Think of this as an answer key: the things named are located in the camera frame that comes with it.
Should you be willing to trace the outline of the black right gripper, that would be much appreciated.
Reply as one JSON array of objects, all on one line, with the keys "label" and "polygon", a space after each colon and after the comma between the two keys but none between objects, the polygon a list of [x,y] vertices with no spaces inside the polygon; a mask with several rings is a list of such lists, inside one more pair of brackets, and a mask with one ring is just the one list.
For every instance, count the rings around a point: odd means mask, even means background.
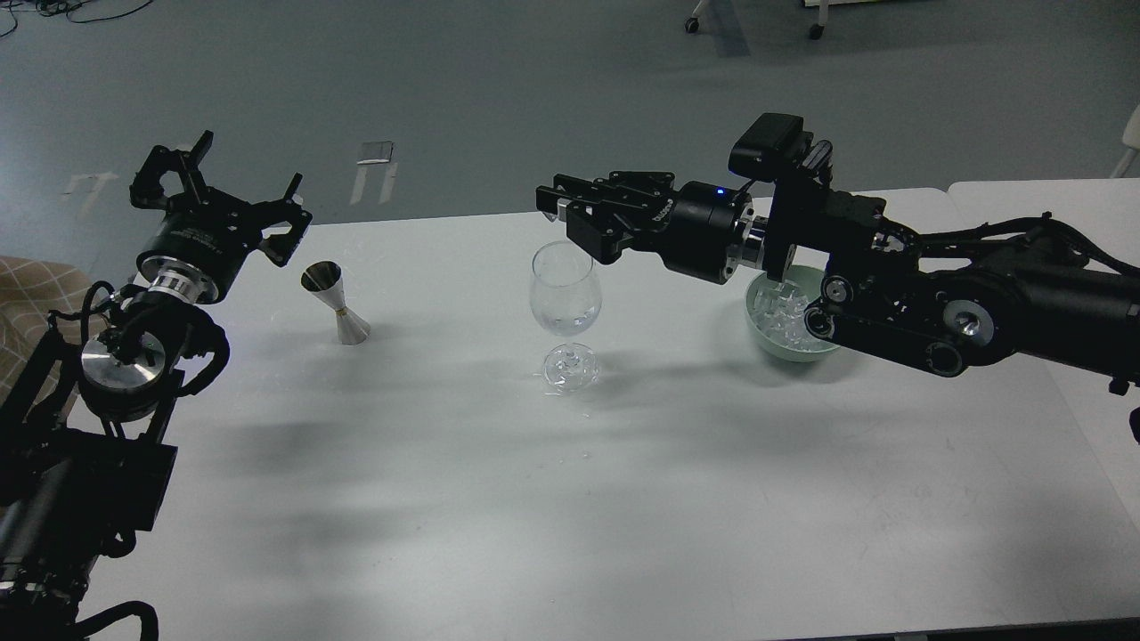
[{"label": "black right gripper", "polygon": [[744,240],[742,219],[754,195],[709,182],[685,182],[675,193],[675,179],[665,171],[614,171],[591,180],[554,175],[536,188],[536,206],[546,214],[565,198],[559,216],[567,240],[596,263],[614,263],[624,250],[650,250],[668,271],[723,285],[736,268],[730,248]]}]

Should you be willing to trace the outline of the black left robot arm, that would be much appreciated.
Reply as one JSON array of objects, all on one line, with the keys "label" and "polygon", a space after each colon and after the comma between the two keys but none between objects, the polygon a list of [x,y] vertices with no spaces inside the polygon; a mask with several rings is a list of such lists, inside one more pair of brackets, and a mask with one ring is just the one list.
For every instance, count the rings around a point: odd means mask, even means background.
[{"label": "black left robot arm", "polygon": [[130,617],[142,640],[158,638],[147,602],[81,618],[90,573],[154,527],[176,465],[164,443],[176,401],[207,389],[231,358],[207,305],[228,297],[253,252],[290,263],[311,224],[302,175],[256,203],[207,185],[199,162],[213,138],[150,151],[129,187],[132,206],[163,216],[137,255],[142,284],[96,281],[78,313],[49,313],[5,399],[5,640],[88,640]]}]

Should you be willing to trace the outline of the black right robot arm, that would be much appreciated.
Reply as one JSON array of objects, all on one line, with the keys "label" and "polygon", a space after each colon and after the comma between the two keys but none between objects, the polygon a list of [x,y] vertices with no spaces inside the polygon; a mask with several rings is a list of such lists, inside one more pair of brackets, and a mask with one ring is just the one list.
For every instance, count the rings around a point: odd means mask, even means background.
[{"label": "black right robot arm", "polygon": [[883,198],[834,190],[832,145],[803,117],[765,113],[736,139],[728,171],[774,188],[758,214],[746,188],[673,187],[671,172],[554,175],[536,206],[598,263],[656,253],[668,271],[724,284],[749,266],[785,279],[798,248],[826,255],[806,328],[830,344],[956,378],[1023,352],[1139,382],[1137,268],[1051,214],[921,234]]}]

